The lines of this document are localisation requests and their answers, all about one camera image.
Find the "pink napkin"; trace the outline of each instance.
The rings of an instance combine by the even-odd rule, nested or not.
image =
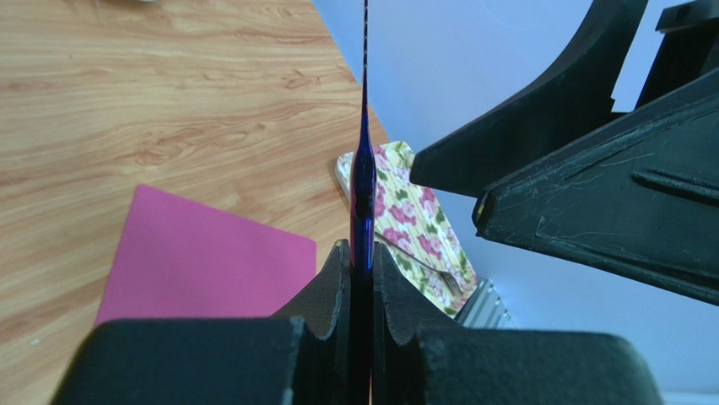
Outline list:
[[[95,325],[269,316],[315,269],[313,240],[138,186]]]

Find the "black plastic part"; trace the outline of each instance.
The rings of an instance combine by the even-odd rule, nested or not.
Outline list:
[[[714,70],[502,182],[478,234],[719,305],[718,132]]]
[[[347,404],[347,241],[270,319],[114,321],[80,348],[53,404]],[[644,361],[617,337],[466,330],[376,245],[373,403],[659,405]]]
[[[614,84],[645,7],[646,0],[594,0],[539,78],[419,152],[411,182],[482,197],[494,182],[613,120]]]
[[[719,1],[699,0],[666,8],[657,24],[664,33],[637,107],[719,67]]]

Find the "floral pattern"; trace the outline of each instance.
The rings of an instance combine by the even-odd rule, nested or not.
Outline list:
[[[422,294],[454,316],[464,306],[478,280],[434,192],[409,182],[414,153],[404,142],[374,148],[377,164],[375,232],[386,242],[405,278]],[[353,154],[339,157],[337,174],[349,194]],[[460,287],[453,294],[444,274]]]

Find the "tabletop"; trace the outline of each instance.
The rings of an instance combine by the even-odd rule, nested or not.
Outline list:
[[[52,396],[137,184],[310,237],[318,266],[348,236],[360,88],[311,1],[6,0],[0,49],[0,403]]]

